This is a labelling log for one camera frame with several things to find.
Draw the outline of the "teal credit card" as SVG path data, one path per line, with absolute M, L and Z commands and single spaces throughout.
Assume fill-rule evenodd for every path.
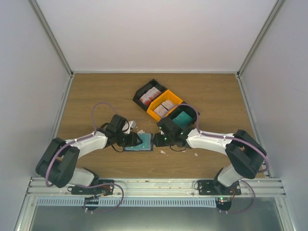
M 139 137 L 142 139 L 143 143 L 137 146 L 138 151 L 150 151 L 152 149 L 152 135 L 150 133 L 139 134 Z

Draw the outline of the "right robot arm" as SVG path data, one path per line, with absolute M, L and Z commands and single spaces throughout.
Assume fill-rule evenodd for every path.
M 269 162 L 266 151 L 244 130 L 234 134 L 205 132 L 192 125 L 182 128 L 170 118 L 163 118 L 157 125 L 160 132 L 152 138 L 156 147 L 205 149 L 228 157 L 230 165 L 213 179 L 213 189 L 219 195 L 243 178 L 254 179 L 262 163 Z

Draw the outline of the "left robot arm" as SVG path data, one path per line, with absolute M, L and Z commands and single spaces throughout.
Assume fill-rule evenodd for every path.
M 135 121 L 114 115 L 109 123 L 88 135 L 71 140 L 54 138 L 39 160 L 35 172 L 45 179 L 47 187 L 62 188 L 72 184 L 82 187 L 88 194 L 95 194 L 99 190 L 95 173 L 78 168 L 78 159 L 115 144 L 122 148 L 142 144 L 142 139 L 132 131 L 135 127 Z

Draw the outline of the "orange bin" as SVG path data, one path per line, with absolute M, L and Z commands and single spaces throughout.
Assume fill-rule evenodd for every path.
M 183 99 L 172 91 L 166 90 L 150 103 L 146 112 L 156 121 L 159 121 L 163 116 L 170 114 L 176 105 L 181 103 L 183 103 Z

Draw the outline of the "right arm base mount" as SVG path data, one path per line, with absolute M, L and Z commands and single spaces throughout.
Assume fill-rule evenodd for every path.
M 238 181 L 227 187 L 218 180 L 198 180 L 193 184 L 193 188 L 199 195 L 215 196 L 216 209 L 219 212 L 228 212 L 235 196 L 242 194 Z

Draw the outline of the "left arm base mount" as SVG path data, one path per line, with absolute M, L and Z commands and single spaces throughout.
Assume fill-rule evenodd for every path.
M 113 194 L 114 180 L 95 180 L 90 186 L 100 185 L 103 186 L 95 188 L 82 188 L 79 186 L 69 186 L 67 190 L 72 195 L 84 195 L 83 208 L 86 211 L 94 211 L 98 208 L 99 198 L 101 196 L 109 196 Z

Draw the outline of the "white pink cards stack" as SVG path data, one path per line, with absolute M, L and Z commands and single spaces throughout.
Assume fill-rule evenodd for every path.
M 162 117 L 164 116 L 171 108 L 173 108 L 175 105 L 172 101 L 170 100 L 167 100 L 167 101 L 164 101 L 162 102 L 158 107 L 156 107 L 154 109 L 154 112 Z

